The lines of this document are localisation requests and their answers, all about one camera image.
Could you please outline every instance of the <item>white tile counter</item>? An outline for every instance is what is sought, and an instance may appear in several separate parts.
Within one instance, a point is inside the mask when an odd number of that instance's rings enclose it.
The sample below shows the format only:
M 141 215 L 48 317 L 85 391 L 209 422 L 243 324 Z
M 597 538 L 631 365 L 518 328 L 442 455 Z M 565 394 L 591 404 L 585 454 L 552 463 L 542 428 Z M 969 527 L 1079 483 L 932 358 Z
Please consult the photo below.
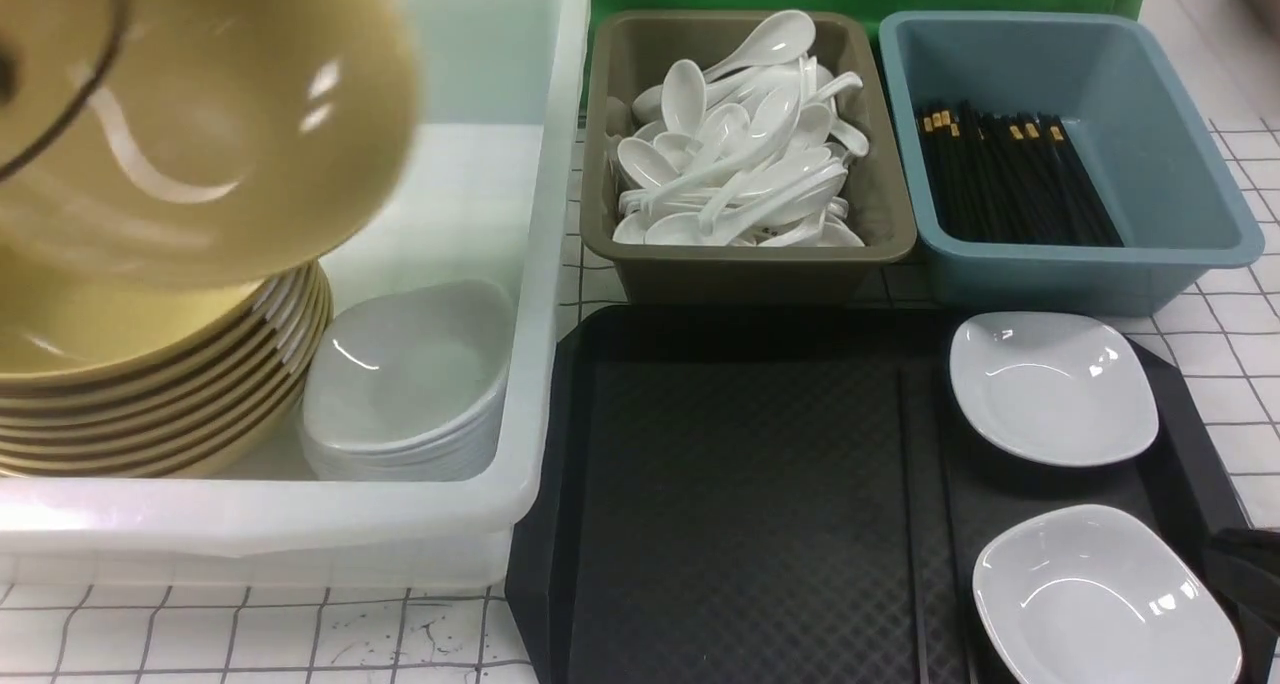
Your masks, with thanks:
M 1151 319 L 1114 322 L 1187 375 L 1254 526 L 1280 528 L 1280 51 L 1234 0 L 1147 0 L 1267 234 L 1252 269 L 1206 275 Z M 581 161 L 581 152 L 576 156 Z M 580 183 L 581 172 L 572 173 Z M 622 302 L 577 237 L 562 254 L 561 333 Z M 861 306 L 924 307 L 919 264 Z M 0 585 L 0 684 L 535 684 L 502 589 L 476 592 Z M 1280 683 L 1280 671 L 1272 681 Z

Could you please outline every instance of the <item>chopsticks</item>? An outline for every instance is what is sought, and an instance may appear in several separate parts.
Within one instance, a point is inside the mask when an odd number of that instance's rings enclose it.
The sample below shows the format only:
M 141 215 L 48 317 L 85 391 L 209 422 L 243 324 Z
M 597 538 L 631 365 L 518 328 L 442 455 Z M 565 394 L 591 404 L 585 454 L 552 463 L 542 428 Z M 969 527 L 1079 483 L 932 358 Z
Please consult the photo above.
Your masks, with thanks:
M 938 223 L 957 240 L 1124 246 L 1061 118 L 961 102 L 924 106 L 916 123 Z

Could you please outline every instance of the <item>white square dish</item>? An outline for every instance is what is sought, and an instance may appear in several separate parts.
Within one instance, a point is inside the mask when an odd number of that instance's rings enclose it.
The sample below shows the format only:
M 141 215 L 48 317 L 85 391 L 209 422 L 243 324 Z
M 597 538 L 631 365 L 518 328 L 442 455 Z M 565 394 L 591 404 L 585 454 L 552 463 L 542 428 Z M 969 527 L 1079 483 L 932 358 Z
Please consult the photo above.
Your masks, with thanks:
M 979 314 L 951 341 L 951 388 L 992 444 L 1052 466 L 1142 453 L 1160 432 L 1151 384 L 1123 334 L 1074 314 Z
M 1021 684 L 1233 684 L 1240 642 L 1155 532 L 1106 506 L 1037 516 L 973 570 L 987 635 Z

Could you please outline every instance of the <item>ceramic spoon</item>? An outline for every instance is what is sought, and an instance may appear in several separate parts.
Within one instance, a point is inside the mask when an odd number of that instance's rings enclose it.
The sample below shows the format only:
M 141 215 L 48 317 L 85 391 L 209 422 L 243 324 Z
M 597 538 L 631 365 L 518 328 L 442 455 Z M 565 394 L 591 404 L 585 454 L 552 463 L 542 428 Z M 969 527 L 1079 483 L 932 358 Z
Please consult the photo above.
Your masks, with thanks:
M 721 191 L 719 187 L 692 190 L 669 201 L 655 204 L 653 206 L 653 219 L 655 220 L 662 219 L 663 216 L 668 216 L 672 214 L 689 214 L 689 213 L 699 214 L 699 211 L 703 210 L 704 206 L 707 206 L 707 202 L 709 202 L 712 197 L 717 196 L 719 191 Z M 618 197 L 618 216 L 626 219 L 627 216 L 631 216 L 636 211 L 640 211 L 640 202 L 644 196 L 645 196 L 644 190 L 632 190 L 622 192 L 622 196 Z M 727 206 L 730 209 L 746 206 L 753 201 L 755 201 L 756 199 L 759 197 L 739 193 L 737 196 L 730 199 Z M 827 215 L 835 216 L 836 219 L 847 218 L 849 202 L 838 196 L 831 197 L 831 201 L 827 202 Z
M 826 104 L 806 104 L 800 109 L 800 119 L 796 122 L 796 132 L 787 142 L 787 152 L 804 151 L 819 147 L 831 136 L 831 127 L 836 123 L 836 115 Z
M 805 104 L 813 101 L 826 102 L 828 100 L 836 99 L 837 95 L 841 95 L 846 91 L 861 91 L 861 88 L 863 88 L 863 78 L 854 72 L 845 72 L 844 74 L 827 82 L 824 87 L 814 92 L 813 96 L 810 96 L 805 101 Z
M 653 140 L 653 147 L 658 150 L 658 154 L 666 158 L 677 172 L 684 172 L 689 168 L 689 163 L 694 159 L 691 151 L 698 151 L 700 147 L 691 137 L 685 134 L 677 134 L 675 132 L 659 133 Z
M 783 85 L 790 85 L 796 78 L 795 68 L 786 65 L 756 67 L 748 69 L 748 72 L 754 72 L 754 74 L 733 90 L 724 101 L 732 101 L 744 106 L 748 101 L 755 101 L 759 105 L 759 101 L 763 101 L 764 96 L 768 96 L 768 92 Z
M 845 173 L 845 168 L 841 167 L 841 165 L 838 165 L 838 164 L 836 164 L 835 161 L 831 161 L 824 168 L 819 169 L 818 172 L 819 173 L 840 172 L 840 173 L 844 174 Z M 814 170 L 809 169 L 809 170 L 805 170 L 804 173 L 800 174 L 800 177 L 806 177 L 806 175 L 814 175 Z M 844 186 L 844 179 L 841 179 L 841 186 Z M 840 190 L 837 188 L 837 190 L 835 190 L 835 191 L 831 192 L 831 195 L 827 197 L 827 201 L 824 202 L 823 209 L 826 209 L 827 206 L 829 206 L 831 199 L 833 196 L 836 196 L 836 193 L 838 191 Z M 783 204 L 783 205 L 778 206 L 777 209 L 774 209 L 773 211 L 769 211 L 768 214 L 762 215 L 759 224 L 762 227 L 786 227 L 787 224 L 799 222 L 800 219 L 804 219 L 809 214 L 813 214 L 812 206 L 813 206 L 813 202 L 799 201 L 799 200 Z
M 778 187 L 787 186 L 792 179 L 822 169 L 828 161 L 831 161 L 829 152 L 823 147 L 787 152 L 776 164 L 764 169 L 759 177 L 754 178 L 750 186 L 742 192 L 742 196 L 760 197 L 769 195 Z
M 832 119 L 831 124 L 832 127 L 836 126 L 835 119 Z M 854 155 L 849 154 L 849 150 L 844 145 L 827 142 L 822 145 L 822 147 L 831 152 L 832 159 L 845 165 L 845 169 L 849 169 L 849 164 L 854 160 Z
M 680 172 L 653 147 L 652 143 L 627 137 L 618 142 L 618 164 L 636 186 L 660 191 L 662 187 L 680 178 Z
M 760 22 L 733 50 L 733 54 L 707 69 L 703 73 L 704 78 L 708 82 L 714 82 L 723 74 L 745 67 L 767 67 L 794 61 L 809 51 L 815 35 L 817 28 L 813 19 L 804 12 L 794 9 L 778 12 Z
M 609 134 L 604 137 L 604 151 L 605 154 L 608 154 L 609 164 L 612 164 L 613 167 L 621 167 L 621 164 L 618 164 L 618 142 L 621 141 L 622 137 L 617 134 Z
M 788 232 L 764 240 L 762 247 L 806 247 L 815 246 L 822 238 L 822 227 L 827 223 L 827 210 L 820 209 L 805 216 Z
M 694 137 L 700 146 L 689 169 L 698 170 L 710 165 L 724 152 L 736 150 L 746 138 L 751 118 L 746 110 L 737 104 L 722 104 L 707 115 L 707 120 L 698 128 Z
M 732 155 L 716 161 L 714 164 L 690 170 L 689 173 L 678 177 L 677 179 L 669 181 L 666 184 L 650 190 L 649 199 L 646 202 L 652 204 L 654 201 L 666 201 L 671 197 L 695 188 L 707 182 L 717 179 L 719 177 L 732 175 L 733 173 L 755 167 L 756 164 L 764 161 L 765 159 L 773 156 L 787 141 L 791 140 L 791 133 L 795 131 L 796 119 L 800 115 L 799 106 L 799 92 L 794 88 L 780 88 L 776 90 L 765 104 L 760 106 L 760 114 L 755 115 L 751 122 L 751 129 L 749 132 L 750 143 L 744 143 L 741 151 L 736 151 Z M 622 156 L 622 143 L 618 145 L 618 156 Z M 658 151 L 653 152 L 659 159 L 662 155 Z
M 636 133 L 631 136 L 634 136 L 637 140 L 653 142 L 653 140 L 658 138 L 659 133 L 663 133 L 666 131 L 667 131 L 667 124 L 664 124 L 662 119 L 658 119 L 657 122 L 649 122 L 644 127 L 640 127 L 639 129 L 636 129 Z
M 805 85 L 809 87 L 805 92 L 805 101 L 835 78 L 831 74 L 831 69 L 818 64 L 818 60 L 812 56 L 805 60 L 804 74 Z
M 818 60 L 805 55 L 800 58 L 800 101 L 809 101 L 818 91 Z
M 746 101 L 742 102 L 742 109 L 745 109 L 749 115 L 754 117 L 760 110 L 760 106 L 764 105 L 764 100 L 768 99 L 769 95 L 773 94 L 773 91 L 774 90 L 764 90 L 764 91 L 755 92 L 754 95 L 751 95 L 749 97 L 749 100 L 746 100 Z
M 841 142 L 855 159 L 861 159 L 872 151 L 872 142 L 867 140 L 867 134 L 840 117 L 831 123 L 831 136 L 836 137 L 836 141 Z
M 751 78 L 760 72 L 760 67 L 749 67 L 746 69 L 741 69 L 741 72 L 735 72 L 718 82 L 708 83 L 707 105 L 712 108 L 724 101 L 739 87 L 750 82 Z M 649 87 L 644 92 L 640 92 L 640 96 L 636 96 L 636 100 L 631 104 L 631 113 L 635 115 L 636 122 L 649 123 L 662 119 L 662 85 Z
M 707 115 L 707 82 L 703 70 L 681 59 L 662 82 L 662 120 L 668 132 L 692 137 Z
M 804 202 L 809 208 L 826 206 L 844 183 L 844 170 L 824 169 L 750 206 L 722 214 L 717 218 L 710 236 L 703 236 L 696 214 L 675 214 L 654 223 L 645 233 L 644 241 L 646 245 L 724 246 L 780 206 L 794 201 Z
M 844 222 L 827 220 L 822 225 L 822 236 L 818 237 L 820 247 L 864 247 L 861 237 L 855 234 Z
M 645 232 L 652 225 L 653 222 L 643 211 L 628 214 L 613 229 L 613 241 L 620 245 L 643 245 Z
M 730 181 L 726 182 L 718 192 L 716 192 L 716 196 L 713 196 L 710 201 L 707 202 L 707 206 L 704 206 L 698 214 L 698 232 L 700 237 L 710 237 L 716 232 L 716 218 L 724 210 L 726 206 L 728 206 L 732 197 L 737 196 L 739 192 L 741 192 L 746 184 L 751 182 L 751 179 L 760 174 L 763 168 L 764 164 L 759 164 L 753 167 L 750 170 L 744 169 L 740 173 L 733 174 L 733 177 L 731 177 Z

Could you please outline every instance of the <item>stack of yellow bowls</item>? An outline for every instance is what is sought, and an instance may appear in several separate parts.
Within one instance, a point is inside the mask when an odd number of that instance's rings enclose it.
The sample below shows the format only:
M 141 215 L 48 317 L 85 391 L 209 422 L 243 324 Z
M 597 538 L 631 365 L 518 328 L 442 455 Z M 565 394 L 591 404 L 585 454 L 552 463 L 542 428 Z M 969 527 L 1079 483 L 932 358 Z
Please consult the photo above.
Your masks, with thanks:
M 155 289 L 0 248 L 0 474 L 215 474 L 292 410 L 330 319 L 317 264 Z

